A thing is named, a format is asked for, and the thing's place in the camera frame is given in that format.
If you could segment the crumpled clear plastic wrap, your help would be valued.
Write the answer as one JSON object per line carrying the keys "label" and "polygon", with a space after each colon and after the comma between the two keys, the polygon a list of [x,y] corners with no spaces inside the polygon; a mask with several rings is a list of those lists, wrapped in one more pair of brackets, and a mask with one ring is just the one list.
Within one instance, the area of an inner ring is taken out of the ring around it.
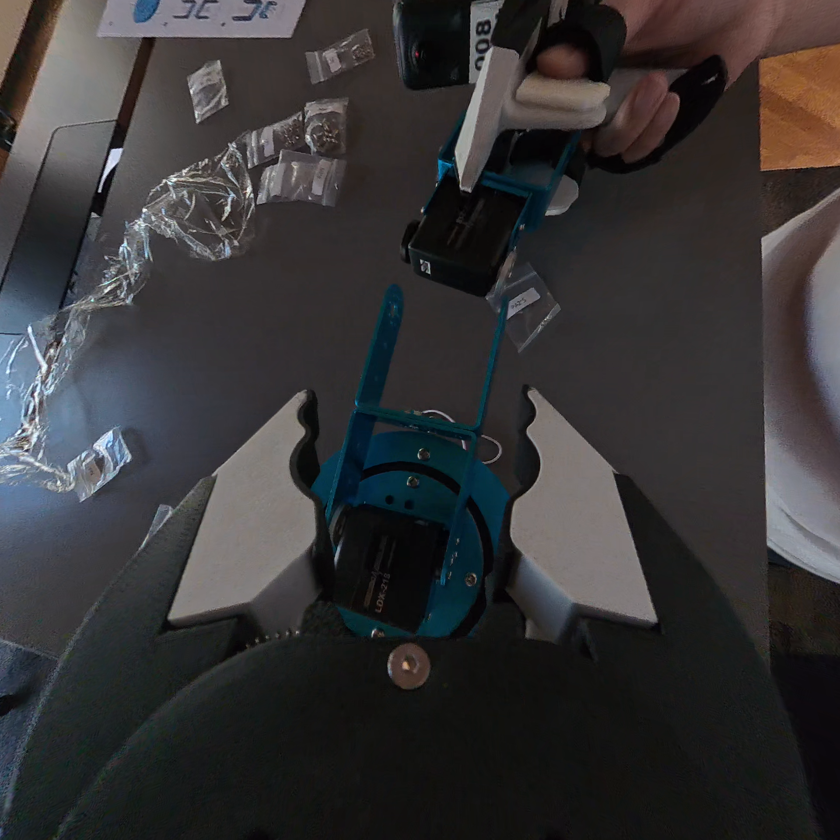
{"label": "crumpled clear plastic wrap", "polygon": [[2,485],[73,491],[68,464],[49,459],[49,406],[83,355],[91,323],[102,312],[133,304],[151,277],[154,237],[195,259],[230,259],[249,247],[255,211],[244,151],[229,143],[216,156],[164,178],[126,223],[119,246],[72,293],[70,304],[2,342],[2,414],[7,406],[18,410],[16,428],[2,437]]}

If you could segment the blue round robot arm base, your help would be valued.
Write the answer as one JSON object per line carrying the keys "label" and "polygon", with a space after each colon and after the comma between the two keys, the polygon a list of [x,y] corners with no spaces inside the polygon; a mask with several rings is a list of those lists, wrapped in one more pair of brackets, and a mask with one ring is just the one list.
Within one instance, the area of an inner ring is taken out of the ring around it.
{"label": "blue round robot arm base", "polygon": [[383,406],[403,312],[403,290],[391,285],[343,445],[312,485],[331,531],[329,599],[357,637],[462,637],[487,608],[510,498],[479,452],[502,320],[477,418],[462,424]]}

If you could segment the dark grey desk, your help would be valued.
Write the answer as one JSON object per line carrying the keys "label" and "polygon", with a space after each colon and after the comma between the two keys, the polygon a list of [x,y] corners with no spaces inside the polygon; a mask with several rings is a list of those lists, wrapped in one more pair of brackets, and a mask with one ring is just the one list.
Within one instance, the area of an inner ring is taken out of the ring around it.
{"label": "dark grey desk", "polygon": [[[305,54],[368,28],[375,58],[318,85]],[[187,77],[220,60],[228,106],[196,124]],[[409,91],[390,2],[308,2],[288,40],[174,39],[150,54],[103,220],[105,247],[167,175],[311,98],[350,99],[336,207],[269,204],[241,256],[204,262],[154,237],[145,287],[91,323],[50,406],[65,465],[121,426],[133,461],[91,499],[2,487],[2,637],[49,654],[176,504],[302,389],[322,458],[343,441],[383,293],[405,317],[383,403],[475,418],[495,327],[484,299],[414,275],[399,256],[429,198],[467,88]],[[519,256],[561,312],[522,354],[500,349],[486,431],[516,486],[515,425],[536,387],[630,475],[714,573],[757,643],[768,637],[763,475],[758,70],[657,166],[588,172],[570,211]]]}

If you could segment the white assembly instruction sheet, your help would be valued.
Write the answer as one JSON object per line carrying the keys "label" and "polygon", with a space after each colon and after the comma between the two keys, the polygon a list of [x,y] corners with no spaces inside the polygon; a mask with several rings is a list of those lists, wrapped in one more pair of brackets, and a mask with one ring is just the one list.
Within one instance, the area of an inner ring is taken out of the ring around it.
{"label": "white assembly instruction sheet", "polygon": [[107,1],[103,38],[288,39],[304,1]]}

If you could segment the person's white shirt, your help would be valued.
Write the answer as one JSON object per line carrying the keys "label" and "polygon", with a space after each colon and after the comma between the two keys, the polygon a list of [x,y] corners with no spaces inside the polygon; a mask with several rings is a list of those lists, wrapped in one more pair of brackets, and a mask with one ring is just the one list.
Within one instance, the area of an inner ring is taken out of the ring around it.
{"label": "person's white shirt", "polygon": [[768,547],[839,582],[839,191],[762,239]]}

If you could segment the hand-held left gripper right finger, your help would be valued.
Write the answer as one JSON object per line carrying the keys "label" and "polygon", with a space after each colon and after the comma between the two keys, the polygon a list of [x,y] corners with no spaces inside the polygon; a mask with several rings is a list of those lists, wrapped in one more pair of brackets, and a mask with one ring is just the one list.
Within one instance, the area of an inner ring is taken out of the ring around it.
{"label": "hand-held left gripper right finger", "polygon": [[518,458],[503,587],[524,616],[526,637],[561,642],[582,618],[655,627],[614,468],[530,385]]}

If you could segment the person's right hand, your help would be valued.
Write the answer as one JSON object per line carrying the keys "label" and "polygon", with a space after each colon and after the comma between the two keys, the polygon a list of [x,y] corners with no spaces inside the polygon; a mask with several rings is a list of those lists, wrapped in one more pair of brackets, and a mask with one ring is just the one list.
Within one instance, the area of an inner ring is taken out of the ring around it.
{"label": "person's right hand", "polygon": [[601,157],[631,164],[657,150],[679,112],[664,67],[723,59],[730,78],[744,71],[784,21],[782,1],[607,1],[624,19],[624,56],[652,71],[626,95],[614,118],[591,135]]}

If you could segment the blue bracket servo assembly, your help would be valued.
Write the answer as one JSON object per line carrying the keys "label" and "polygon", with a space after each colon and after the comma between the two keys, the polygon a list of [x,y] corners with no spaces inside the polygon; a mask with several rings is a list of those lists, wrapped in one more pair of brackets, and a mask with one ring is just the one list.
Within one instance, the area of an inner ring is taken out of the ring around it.
{"label": "blue bracket servo assembly", "polygon": [[478,184],[461,192],[455,143],[461,124],[437,157],[437,183],[422,216],[406,227],[402,260],[420,276],[483,298],[512,268],[521,237],[537,230],[563,178],[581,184],[581,131],[501,133]]}

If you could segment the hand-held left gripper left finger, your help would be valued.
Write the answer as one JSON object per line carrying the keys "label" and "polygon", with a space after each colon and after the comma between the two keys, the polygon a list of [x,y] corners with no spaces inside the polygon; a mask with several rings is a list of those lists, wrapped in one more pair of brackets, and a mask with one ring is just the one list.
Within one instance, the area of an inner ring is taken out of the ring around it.
{"label": "hand-held left gripper left finger", "polygon": [[301,625],[327,588],[329,530],[312,491],[318,408],[313,391],[295,394],[214,472],[170,624]]}

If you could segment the grey laptop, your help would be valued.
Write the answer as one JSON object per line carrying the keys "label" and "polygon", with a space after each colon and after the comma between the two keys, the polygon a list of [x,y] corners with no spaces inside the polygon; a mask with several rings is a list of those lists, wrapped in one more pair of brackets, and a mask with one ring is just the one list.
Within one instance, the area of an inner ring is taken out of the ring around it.
{"label": "grey laptop", "polygon": [[1,334],[24,333],[58,312],[70,286],[102,172],[119,124],[58,127],[14,241],[1,289]]}

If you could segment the person's right forearm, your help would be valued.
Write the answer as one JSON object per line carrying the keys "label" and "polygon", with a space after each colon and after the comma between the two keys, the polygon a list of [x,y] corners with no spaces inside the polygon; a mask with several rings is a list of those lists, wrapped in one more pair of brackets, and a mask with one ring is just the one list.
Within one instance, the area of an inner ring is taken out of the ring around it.
{"label": "person's right forearm", "polygon": [[839,44],[839,1],[783,1],[766,56]]}

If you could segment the small clear screw bag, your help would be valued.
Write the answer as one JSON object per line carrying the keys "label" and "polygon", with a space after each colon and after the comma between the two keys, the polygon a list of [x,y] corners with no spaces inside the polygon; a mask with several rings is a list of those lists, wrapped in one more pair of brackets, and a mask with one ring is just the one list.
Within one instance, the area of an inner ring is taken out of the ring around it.
{"label": "small clear screw bag", "polygon": [[211,59],[187,77],[194,121],[204,122],[228,106],[228,90],[222,63]]}
{"label": "small clear screw bag", "polygon": [[332,45],[305,54],[310,82],[318,85],[375,58],[368,28],[356,31]]}
{"label": "small clear screw bag", "polygon": [[172,515],[174,508],[170,505],[160,504],[153,516],[152,522],[143,537],[139,550],[143,550],[153,536],[159,531],[167,519]]}
{"label": "small clear screw bag", "polygon": [[256,204],[300,202],[335,207],[346,165],[344,160],[284,150],[277,163],[262,171]]}
{"label": "small clear screw bag", "polygon": [[259,129],[245,131],[239,138],[249,170],[279,158],[282,151],[303,151],[305,124],[303,112]]}
{"label": "small clear screw bag", "polygon": [[121,426],[113,427],[67,465],[79,501],[93,497],[133,460]]}
{"label": "small clear screw bag", "polygon": [[348,143],[348,98],[308,101],[303,109],[304,140],[310,152],[343,156]]}
{"label": "small clear screw bag", "polygon": [[516,264],[508,277],[499,280],[485,300],[495,313],[508,300],[506,335],[522,354],[561,312],[549,287],[529,262]]}

